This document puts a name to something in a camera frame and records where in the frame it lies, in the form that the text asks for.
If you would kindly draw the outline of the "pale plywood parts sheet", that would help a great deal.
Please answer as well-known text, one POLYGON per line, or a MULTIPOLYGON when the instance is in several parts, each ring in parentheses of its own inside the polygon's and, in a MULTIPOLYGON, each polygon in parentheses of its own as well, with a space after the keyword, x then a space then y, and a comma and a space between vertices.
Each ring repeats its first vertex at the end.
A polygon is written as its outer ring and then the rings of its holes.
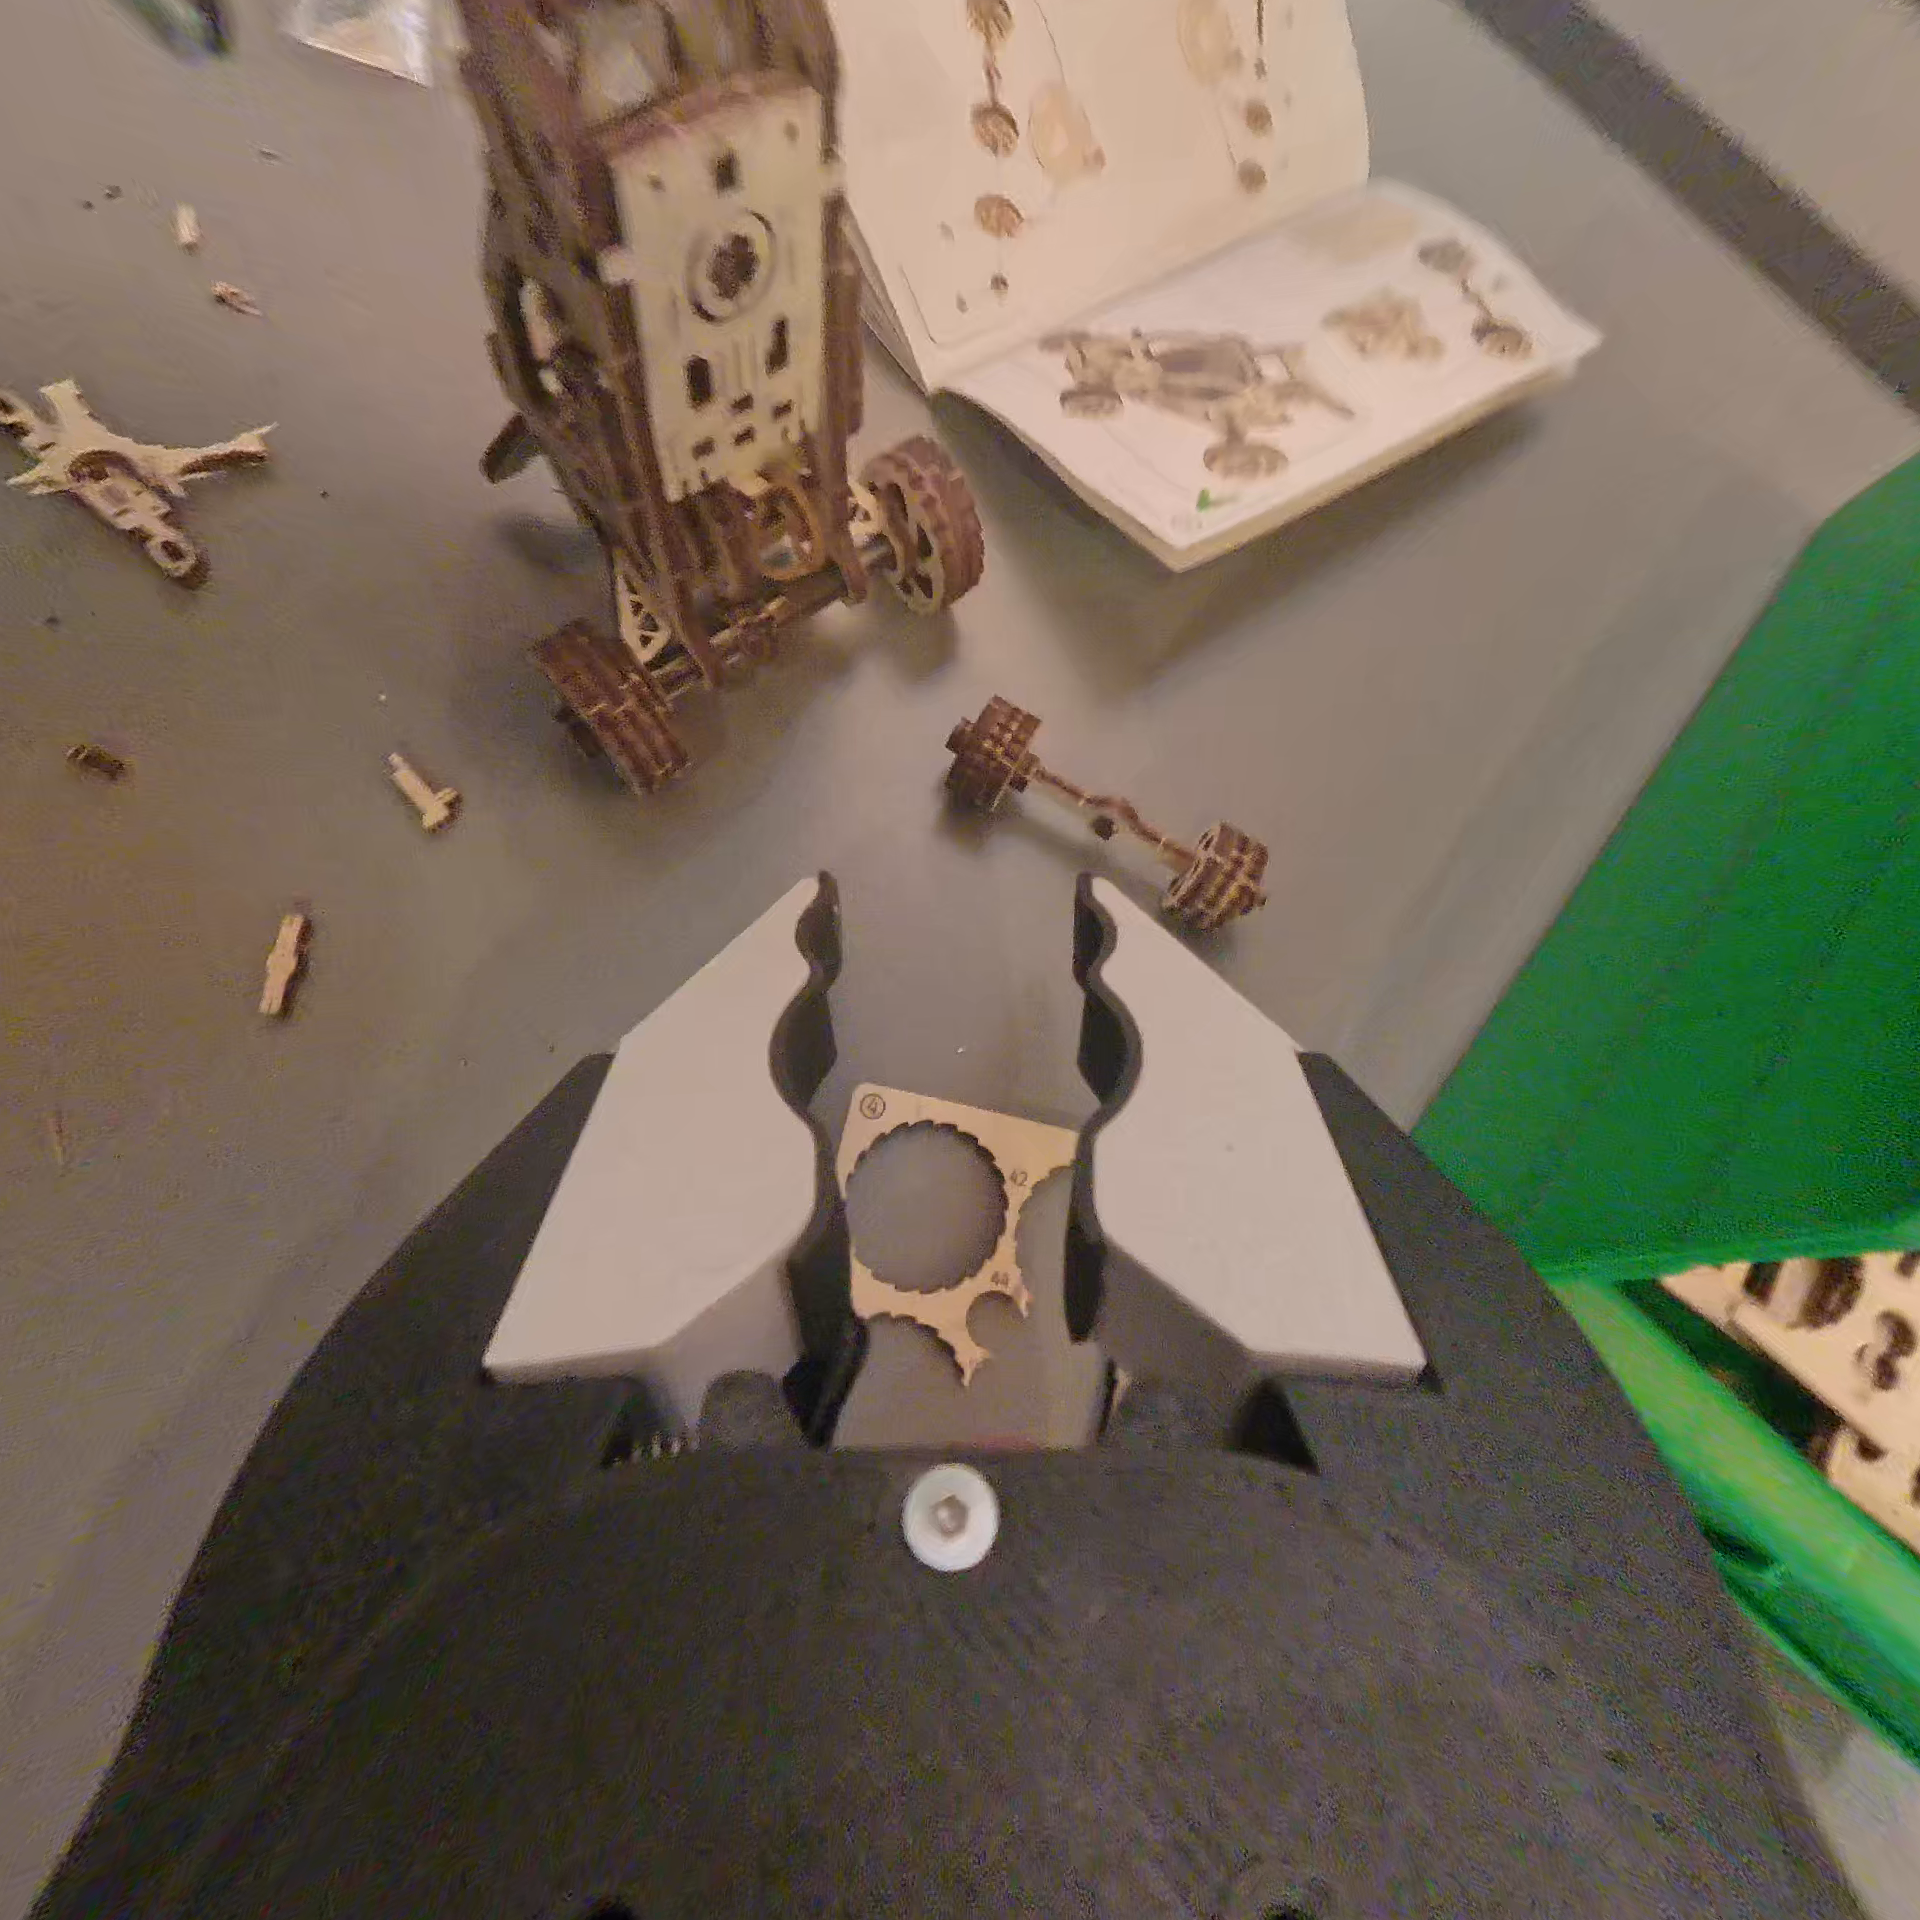
POLYGON ((1919 1550, 1919 1251, 1698 1263, 1662 1288, 1825 1410, 1825 1480, 1919 1550))

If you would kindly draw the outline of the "assembly instruction booklet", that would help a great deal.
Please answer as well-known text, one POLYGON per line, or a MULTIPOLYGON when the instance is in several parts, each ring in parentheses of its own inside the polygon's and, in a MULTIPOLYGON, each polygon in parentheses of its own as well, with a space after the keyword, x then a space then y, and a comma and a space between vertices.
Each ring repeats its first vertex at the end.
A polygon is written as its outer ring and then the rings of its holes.
POLYGON ((1596 352, 1372 168, 1339 1, 832 1, 862 317, 1171 571, 1596 352))

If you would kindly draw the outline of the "branch-shaped plywood scrap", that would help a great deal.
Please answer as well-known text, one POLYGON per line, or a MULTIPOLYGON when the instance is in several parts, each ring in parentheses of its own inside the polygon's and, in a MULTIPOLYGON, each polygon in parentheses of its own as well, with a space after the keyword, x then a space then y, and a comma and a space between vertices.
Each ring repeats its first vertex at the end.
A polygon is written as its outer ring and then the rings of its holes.
POLYGON ((176 448, 118 431, 92 411, 74 379, 43 386, 40 398, 43 405, 34 407, 2 387, 6 434, 30 459, 7 487, 38 495, 78 490, 82 482, 114 470, 134 475, 158 495, 185 497, 185 487, 199 477, 258 466, 273 457, 271 425, 208 446, 176 448))

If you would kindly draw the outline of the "plywood scrap sheet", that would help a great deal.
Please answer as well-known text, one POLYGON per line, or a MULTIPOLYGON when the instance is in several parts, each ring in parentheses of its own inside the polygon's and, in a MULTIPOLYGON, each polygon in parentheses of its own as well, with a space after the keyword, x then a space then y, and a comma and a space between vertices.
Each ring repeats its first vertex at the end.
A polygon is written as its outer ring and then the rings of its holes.
POLYGON ((915 1129, 959 1138, 992 1166, 1000 1182, 996 1238, 962 1278, 938 1288, 907 1288, 881 1278, 854 1245, 851 1304, 865 1323, 894 1318, 922 1327, 946 1349, 960 1383, 971 1384, 980 1363, 990 1360, 988 1345, 971 1330, 971 1311, 986 1299, 1004 1299, 1023 1317, 1032 1314, 1034 1294, 1020 1257, 1020 1229, 1035 1190, 1071 1167, 1076 1131, 946 1097, 862 1083, 851 1095, 835 1157, 842 1194, 851 1198, 854 1176, 882 1139, 915 1129))

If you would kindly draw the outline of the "wooden model buggy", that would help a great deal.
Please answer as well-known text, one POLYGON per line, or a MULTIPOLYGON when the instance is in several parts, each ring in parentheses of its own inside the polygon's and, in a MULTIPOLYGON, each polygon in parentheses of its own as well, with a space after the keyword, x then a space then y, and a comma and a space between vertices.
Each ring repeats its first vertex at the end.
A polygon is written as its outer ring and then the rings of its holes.
POLYGON ((639 795, 690 766, 676 704, 892 587, 946 611, 986 568, 969 482, 862 422, 860 267, 826 3, 466 1, 490 355, 482 469, 535 459, 608 561, 612 622, 532 648, 559 720, 639 795))

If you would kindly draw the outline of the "green plastic bin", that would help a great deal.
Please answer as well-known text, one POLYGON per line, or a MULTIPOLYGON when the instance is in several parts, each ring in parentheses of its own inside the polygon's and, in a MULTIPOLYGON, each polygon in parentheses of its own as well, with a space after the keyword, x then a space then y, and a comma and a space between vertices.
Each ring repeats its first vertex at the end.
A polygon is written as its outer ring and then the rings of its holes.
POLYGON ((1615 1374, 1721 1578, 1908 1759, 1916 1551, 1810 1384, 1676 1299, 1719 1261, 1916 1249, 1919 462, 1836 510, 1412 1135, 1615 1374))

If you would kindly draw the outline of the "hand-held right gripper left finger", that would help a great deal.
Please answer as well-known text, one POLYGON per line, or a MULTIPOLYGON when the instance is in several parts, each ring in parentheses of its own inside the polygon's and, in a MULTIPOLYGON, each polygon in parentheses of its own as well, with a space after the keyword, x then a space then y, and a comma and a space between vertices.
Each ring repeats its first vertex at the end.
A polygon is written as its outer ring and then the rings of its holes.
POLYGON ((499 1384, 628 1377, 672 1430, 756 1374, 810 1439, 865 1334, 832 1146, 839 888, 816 873, 646 1014, 583 1131, 484 1350, 499 1384))

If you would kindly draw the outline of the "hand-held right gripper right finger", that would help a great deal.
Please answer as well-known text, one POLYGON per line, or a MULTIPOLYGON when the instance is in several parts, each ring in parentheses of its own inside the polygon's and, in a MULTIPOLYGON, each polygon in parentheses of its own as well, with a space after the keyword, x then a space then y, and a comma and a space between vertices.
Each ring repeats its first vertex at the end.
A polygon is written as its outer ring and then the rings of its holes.
POLYGON ((1412 1384, 1422 1336, 1289 1031, 1091 873, 1073 977, 1071 1336, 1186 1386, 1412 1384))

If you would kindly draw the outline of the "wooden wheel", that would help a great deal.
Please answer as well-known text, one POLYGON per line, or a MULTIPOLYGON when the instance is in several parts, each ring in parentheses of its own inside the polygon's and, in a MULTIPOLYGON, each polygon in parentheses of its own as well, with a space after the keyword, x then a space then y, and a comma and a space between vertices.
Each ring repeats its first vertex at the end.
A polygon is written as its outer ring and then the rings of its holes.
POLYGON ((1264 874, 1268 847, 1232 822, 1211 822, 1193 838, 1151 822, 1140 808, 1113 790, 1084 786, 1047 767, 1035 751, 1041 718, 1004 696, 990 696, 971 718, 946 736, 946 795, 960 808, 995 813, 1030 786, 1041 786, 1056 802, 1084 818, 1092 837, 1136 840, 1163 865, 1169 881, 1160 894, 1167 920, 1190 931, 1216 931, 1266 904, 1264 874))

